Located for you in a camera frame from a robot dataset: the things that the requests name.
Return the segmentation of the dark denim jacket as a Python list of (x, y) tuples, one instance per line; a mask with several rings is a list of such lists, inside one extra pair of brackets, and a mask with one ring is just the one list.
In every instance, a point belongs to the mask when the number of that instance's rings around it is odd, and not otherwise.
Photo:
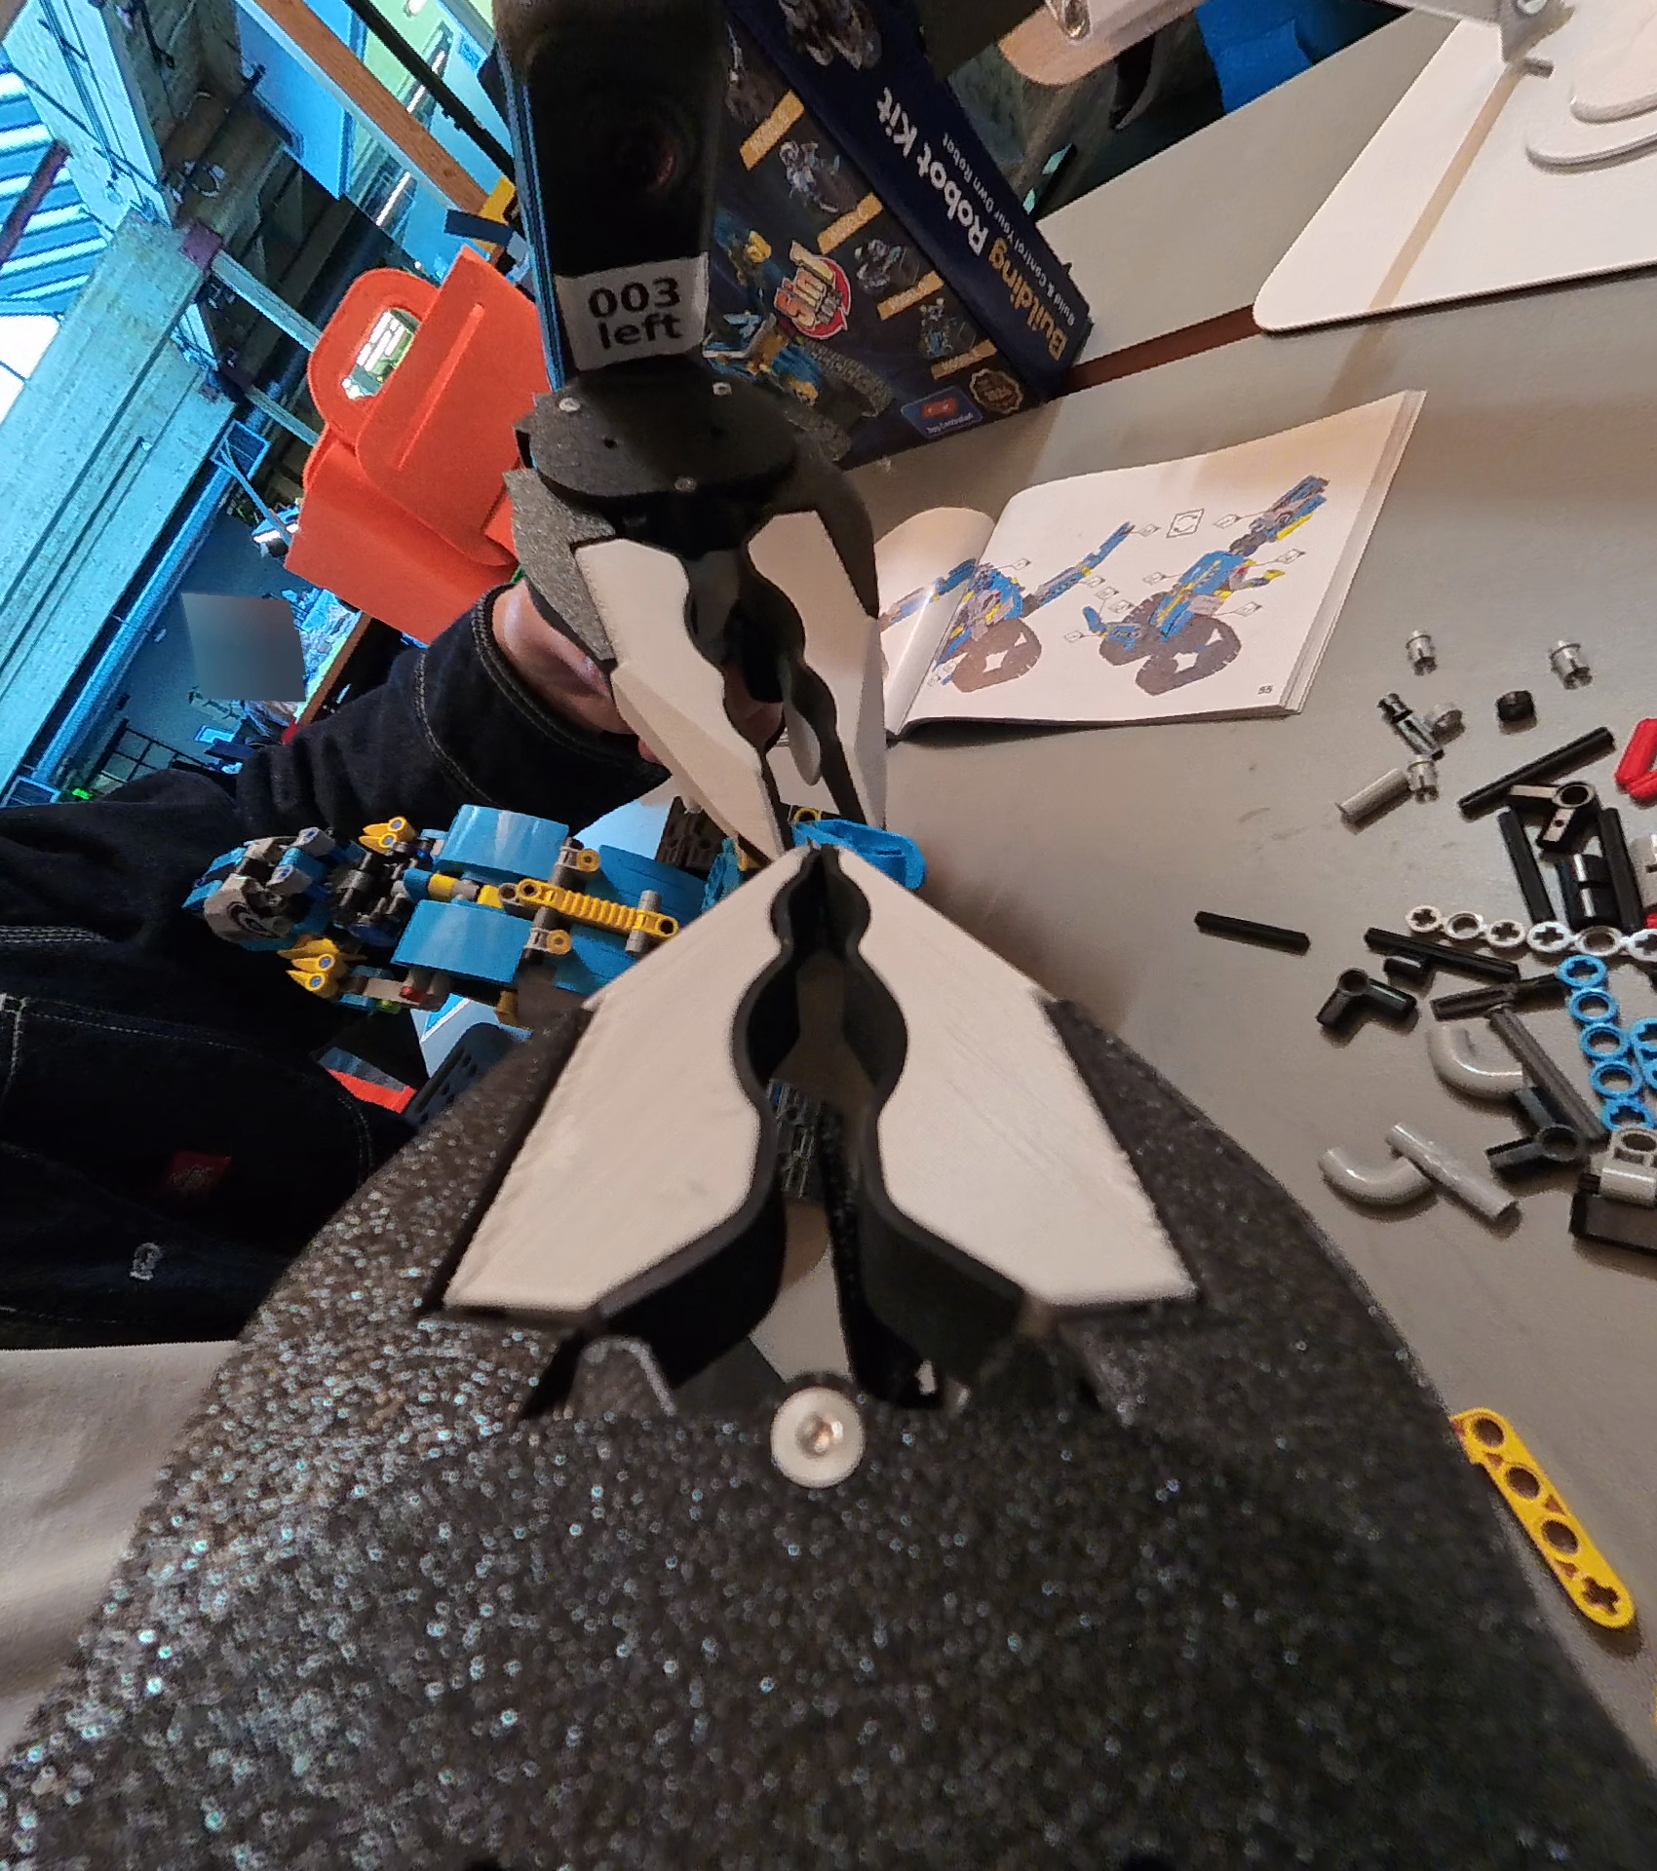
[(0, 808), (0, 1348), (231, 1338), (411, 1137), (342, 1015), (184, 911), (253, 830), (194, 773)]

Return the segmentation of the person's left forearm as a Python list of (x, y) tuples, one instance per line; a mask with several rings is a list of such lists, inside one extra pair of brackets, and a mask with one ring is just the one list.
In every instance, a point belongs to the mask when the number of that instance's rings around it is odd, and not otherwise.
[(477, 804), (578, 830), (660, 785), (668, 773), (631, 732), (553, 713), (506, 662), (490, 633), (502, 590), (403, 654), (385, 683), (253, 759), (235, 781), (245, 828), (352, 833), (391, 816), (442, 828)]

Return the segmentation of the white shirt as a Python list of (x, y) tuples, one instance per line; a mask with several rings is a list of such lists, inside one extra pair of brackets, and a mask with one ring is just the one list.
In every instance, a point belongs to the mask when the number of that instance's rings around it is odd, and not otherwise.
[(71, 1656), (229, 1350), (0, 1350), (0, 1761)]

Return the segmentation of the pile of small brick parts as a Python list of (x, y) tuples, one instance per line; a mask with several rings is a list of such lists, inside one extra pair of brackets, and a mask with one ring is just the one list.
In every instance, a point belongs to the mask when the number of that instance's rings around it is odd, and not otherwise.
[(1381, 1079), (1313, 1108), (1319, 1175), (1657, 1765), (1657, 648), (1405, 631), (1450, 773), (1335, 835), (1323, 904), (1413, 943), (1418, 1009), (1348, 1046)]

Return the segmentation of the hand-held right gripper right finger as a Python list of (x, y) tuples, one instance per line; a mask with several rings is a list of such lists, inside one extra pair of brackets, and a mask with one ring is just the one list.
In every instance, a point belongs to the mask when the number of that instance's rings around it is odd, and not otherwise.
[(876, 1319), (972, 1383), (1015, 1336), (1192, 1301), (1050, 995), (853, 853), (822, 855), (822, 913), (841, 1032), (873, 1087), (851, 1167)]

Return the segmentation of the blue brick robot arm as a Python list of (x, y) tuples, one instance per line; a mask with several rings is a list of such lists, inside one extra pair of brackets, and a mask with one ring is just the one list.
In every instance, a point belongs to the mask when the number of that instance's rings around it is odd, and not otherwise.
[(806, 810), (798, 810), (793, 816), (791, 833), (795, 845), (816, 845), (853, 853), (910, 892), (915, 892), (925, 882), (925, 855), (917, 841), (904, 832), (839, 814), (808, 814)]

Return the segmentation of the blue toy brick robot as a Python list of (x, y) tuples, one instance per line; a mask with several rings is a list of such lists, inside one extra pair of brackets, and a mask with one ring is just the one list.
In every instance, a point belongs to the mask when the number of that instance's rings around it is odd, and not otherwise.
[(184, 908), (350, 1011), (434, 1011), (459, 995), (520, 1024), (652, 954), (756, 863), (685, 806), (668, 810), (656, 855), (461, 806), (442, 830), (395, 814), (356, 837), (307, 826), (247, 839), (208, 865)]

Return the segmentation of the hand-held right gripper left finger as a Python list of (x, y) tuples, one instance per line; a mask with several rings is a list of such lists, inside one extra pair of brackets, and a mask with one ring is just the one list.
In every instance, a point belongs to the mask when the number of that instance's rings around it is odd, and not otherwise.
[(650, 1344), (680, 1385), (777, 1293), (769, 1079), (798, 1034), (820, 857), (795, 849), (588, 1005), (444, 1303)]

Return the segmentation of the person's left hand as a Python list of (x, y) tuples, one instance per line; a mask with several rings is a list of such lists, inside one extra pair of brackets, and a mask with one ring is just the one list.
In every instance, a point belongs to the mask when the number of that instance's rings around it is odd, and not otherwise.
[[(553, 627), (535, 607), (524, 582), (496, 592), (490, 607), (490, 635), (514, 672), (566, 720), (582, 728), (629, 736), (631, 728), (617, 709), (607, 676), (578, 642)], [(767, 750), (783, 732), (783, 709), (756, 697), (736, 664), (726, 664), (722, 697), (736, 730)]]

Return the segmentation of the open instruction booklet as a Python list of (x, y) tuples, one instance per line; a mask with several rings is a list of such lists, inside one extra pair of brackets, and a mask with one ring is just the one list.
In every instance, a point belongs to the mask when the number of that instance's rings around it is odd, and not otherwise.
[(1422, 403), (900, 522), (876, 539), (886, 734), (1296, 713)]

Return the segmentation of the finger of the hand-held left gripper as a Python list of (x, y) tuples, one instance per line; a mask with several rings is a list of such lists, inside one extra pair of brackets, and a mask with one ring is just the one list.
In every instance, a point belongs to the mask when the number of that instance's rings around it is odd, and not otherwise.
[(722, 670), (691, 637), (681, 561), (631, 539), (582, 543), (578, 572), (611, 650), (617, 711), (681, 796), (765, 861), (789, 845), (763, 754), (732, 722)]
[(748, 563), (791, 605), (798, 633), (783, 652), (793, 761), (824, 783), (835, 812), (886, 826), (884, 666), (878, 623), (816, 512), (769, 518)]

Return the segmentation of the dark blue toy box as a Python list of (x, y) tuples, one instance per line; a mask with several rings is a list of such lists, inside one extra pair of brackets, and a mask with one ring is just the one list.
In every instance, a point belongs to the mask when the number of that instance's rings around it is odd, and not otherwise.
[(902, 3), (732, 1), (701, 350), (853, 469), (1054, 397), (1091, 315)]

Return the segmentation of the white desk lamp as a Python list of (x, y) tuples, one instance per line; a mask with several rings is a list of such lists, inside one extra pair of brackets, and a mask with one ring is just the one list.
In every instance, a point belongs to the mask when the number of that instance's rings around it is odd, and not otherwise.
[(1657, 268), (1657, 1), (1461, 17), (1255, 299), (1266, 333)]

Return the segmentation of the grey desk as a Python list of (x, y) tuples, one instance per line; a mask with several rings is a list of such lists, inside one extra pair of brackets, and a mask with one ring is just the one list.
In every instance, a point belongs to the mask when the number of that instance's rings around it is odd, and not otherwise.
[[(1657, 648), (1657, 272), (1259, 336), (1260, 282), (1448, 34), (1405, 13), (1044, 221), (1093, 305), (1085, 387), (853, 471), (884, 533), (939, 504), (1198, 455), (1414, 389), (1424, 405), (1303, 713), (1140, 728), (925, 730), (888, 754), (888, 818), (929, 898), (1120, 1034), (1325, 1227), (1413, 1344), (1317, 1173), (1315, 1106), (1374, 1091), (1368, 1028), (1313, 1013), (1366, 958), (1325, 906), (1331, 843), (1436, 794), (1463, 705), (1401, 687), (1414, 625), (1604, 625)], [(1196, 931), (1298, 927), (1307, 952)]]

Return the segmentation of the orange plastic bin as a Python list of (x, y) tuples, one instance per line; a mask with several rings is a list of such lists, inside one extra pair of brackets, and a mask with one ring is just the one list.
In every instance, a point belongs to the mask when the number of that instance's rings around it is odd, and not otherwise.
[(514, 572), (504, 475), (549, 391), (535, 305), (463, 249), (442, 284), (372, 268), (307, 358), (323, 416), (284, 566), (430, 642)]

